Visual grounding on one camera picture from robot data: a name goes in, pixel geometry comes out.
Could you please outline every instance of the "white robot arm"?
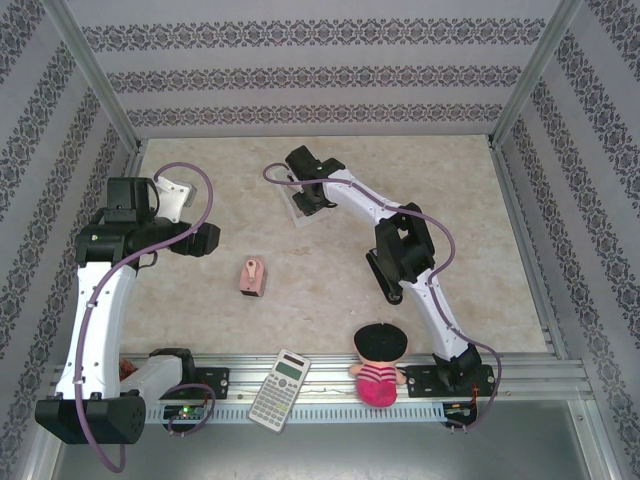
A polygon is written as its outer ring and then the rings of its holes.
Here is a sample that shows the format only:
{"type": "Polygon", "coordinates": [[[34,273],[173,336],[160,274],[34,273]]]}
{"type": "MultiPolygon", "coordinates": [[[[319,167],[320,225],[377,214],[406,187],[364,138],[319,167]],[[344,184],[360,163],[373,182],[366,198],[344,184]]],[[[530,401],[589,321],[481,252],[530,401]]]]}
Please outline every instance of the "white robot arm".
{"type": "MultiPolygon", "coordinates": [[[[196,381],[196,368],[188,350],[160,349],[120,382],[124,312],[141,268],[139,259],[117,270],[90,304],[96,286],[113,265],[190,229],[190,224],[180,221],[180,215],[184,207],[191,205],[195,193],[192,185],[161,176],[155,181],[111,178],[107,183],[107,207],[100,209],[76,238],[78,305],[71,346],[55,395],[36,405],[36,421],[65,443],[86,443],[73,404],[78,339],[87,308],[92,312],[81,362],[82,398],[87,402],[86,416],[93,423],[91,430],[98,443],[135,443],[142,433],[144,421],[140,424],[139,417],[144,405],[155,404],[172,387],[196,381]],[[156,198],[155,208],[150,204],[150,191],[156,198]]],[[[180,255],[208,255],[217,247],[219,234],[218,227],[203,223],[169,249],[180,255]]]]}
{"type": "MultiPolygon", "coordinates": [[[[391,207],[400,207],[401,205],[396,202],[391,202],[382,197],[378,193],[371,190],[359,182],[348,169],[338,170],[328,176],[331,179],[347,180],[350,185],[343,183],[325,183],[322,185],[327,200],[341,207],[346,208],[357,217],[365,220],[369,225],[375,227],[383,219],[388,219],[396,215],[388,208],[381,207],[378,203],[374,202],[370,198],[365,197],[360,191],[356,190],[353,185],[357,184],[369,192],[369,194],[378,198],[378,200],[391,207]]],[[[398,283],[405,292],[411,295],[411,298],[418,305],[418,310],[425,325],[431,334],[433,341],[433,352],[442,359],[449,360],[452,357],[459,357],[467,349],[467,342],[462,340],[456,335],[451,328],[449,328],[443,321],[441,315],[438,313],[434,304],[433,298],[427,287],[427,277],[431,274],[431,269],[424,270],[416,279],[415,282],[409,282],[407,280],[400,280],[398,283]]],[[[460,326],[456,322],[451,308],[447,304],[447,301],[440,288],[440,283],[437,280],[437,276],[433,279],[434,287],[436,288],[436,294],[440,305],[445,311],[447,318],[454,325],[457,330],[460,330],[460,326]]]]}
{"type": "Polygon", "coordinates": [[[473,344],[458,335],[464,336],[464,333],[437,276],[431,275],[435,249],[425,221],[393,210],[401,208],[421,213],[419,207],[402,206],[384,198],[358,181],[336,159],[321,163],[305,146],[291,152],[286,163],[292,183],[302,183],[293,200],[305,215],[339,205],[374,228],[376,248],[366,257],[387,301],[400,303],[403,292],[413,298],[431,334],[440,379],[452,390],[462,385],[481,364],[480,355],[473,344]],[[430,276],[432,287],[428,285],[430,276]]]}

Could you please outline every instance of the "wall panel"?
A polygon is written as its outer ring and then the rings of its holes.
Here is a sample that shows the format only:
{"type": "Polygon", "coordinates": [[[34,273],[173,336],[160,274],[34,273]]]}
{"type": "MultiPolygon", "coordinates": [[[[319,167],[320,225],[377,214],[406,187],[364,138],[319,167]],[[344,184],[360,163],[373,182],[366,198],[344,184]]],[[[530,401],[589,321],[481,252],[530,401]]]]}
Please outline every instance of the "wall panel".
{"type": "Polygon", "coordinates": [[[39,2],[0,1],[0,478],[21,465],[33,407],[64,361],[73,241],[128,152],[39,2]]]}
{"type": "Polygon", "coordinates": [[[557,3],[69,1],[142,137],[489,133],[557,3]]]}
{"type": "Polygon", "coordinates": [[[633,2],[583,4],[502,146],[625,478],[640,478],[637,19],[633,2]]]}

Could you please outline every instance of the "beige floor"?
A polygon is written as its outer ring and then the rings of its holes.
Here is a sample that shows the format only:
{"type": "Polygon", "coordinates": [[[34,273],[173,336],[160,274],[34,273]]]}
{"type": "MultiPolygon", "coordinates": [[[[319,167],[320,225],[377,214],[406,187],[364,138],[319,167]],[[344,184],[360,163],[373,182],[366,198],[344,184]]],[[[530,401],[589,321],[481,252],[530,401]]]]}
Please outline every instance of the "beige floor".
{"type": "MultiPolygon", "coordinates": [[[[359,180],[388,198],[413,201],[440,219],[458,255],[440,275],[453,312],[468,335],[498,351],[546,351],[486,142],[467,137],[316,137],[152,140],[142,175],[181,160],[202,167],[216,189],[209,222],[222,229],[210,256],[161,252],[140,272],[124,327],[122,351],[162,346],[198,353],[352,351],[352,336],[370,322],[393,322],[411,352],[430,340],[411,301],[384,300],[364,258],[373,230],[337,208],[295,228],[277,187],[261,178],[271,162],[305,144],[319,159],[336,157],[359,180]],[[269,273],[263,298],[241,295],[237,283],[248,254],[262,255],[269,273]]],[[[199,194],[183,219],[204,208],[205,187],[186,170],[168,178],[194,182],[199,194]]],[[[436,261],[448,247],[430,228],[436,261]]]]}

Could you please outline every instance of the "calculator display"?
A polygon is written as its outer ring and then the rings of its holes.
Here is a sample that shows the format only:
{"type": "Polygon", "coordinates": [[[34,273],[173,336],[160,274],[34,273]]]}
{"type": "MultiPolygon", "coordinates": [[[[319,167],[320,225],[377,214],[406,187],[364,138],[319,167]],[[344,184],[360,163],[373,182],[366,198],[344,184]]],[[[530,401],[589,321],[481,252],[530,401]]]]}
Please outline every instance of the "calculator display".
{"type": "Polygon", "coordinates": [[[299,380],[302,372],[300,370],[296,370],[291,365],[287,365],[286,363],[279,362],[276,365],[276,372],[280,372],[287,377],[291,377],[294,380],[299,380]]]}

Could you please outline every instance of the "plush doll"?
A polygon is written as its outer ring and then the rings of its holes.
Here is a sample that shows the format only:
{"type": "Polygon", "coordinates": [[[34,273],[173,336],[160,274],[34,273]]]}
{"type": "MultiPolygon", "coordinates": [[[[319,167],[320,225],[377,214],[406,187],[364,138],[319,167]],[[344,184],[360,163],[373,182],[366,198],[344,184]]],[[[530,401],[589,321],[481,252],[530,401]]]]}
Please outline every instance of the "plush doll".
{"type": "Polygon", "coordinates": [[[398,396],[396,385],[407,383],[395,367],[407,351],[407,336],[390,323],[374,323],[358,330],[353,340],[362,364],[349,373],[356,377],[360,399],[372,407],[390,407],[398,396]]]}

